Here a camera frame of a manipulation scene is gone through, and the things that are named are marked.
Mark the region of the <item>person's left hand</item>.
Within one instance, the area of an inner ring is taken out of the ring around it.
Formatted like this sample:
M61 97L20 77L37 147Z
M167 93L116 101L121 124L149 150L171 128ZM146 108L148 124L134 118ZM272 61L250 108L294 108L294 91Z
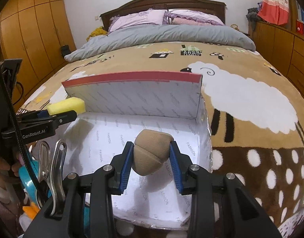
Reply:
M21 165L20 160L18 159L18 156L13 165L9 165L9 163L7 163L6 160L4 160L2 157L0 157L0 170L4 170L4 171L12 170L12 172L14 173L14 175L16 177L19 176L18 170L20 169L21 166L22 165Z

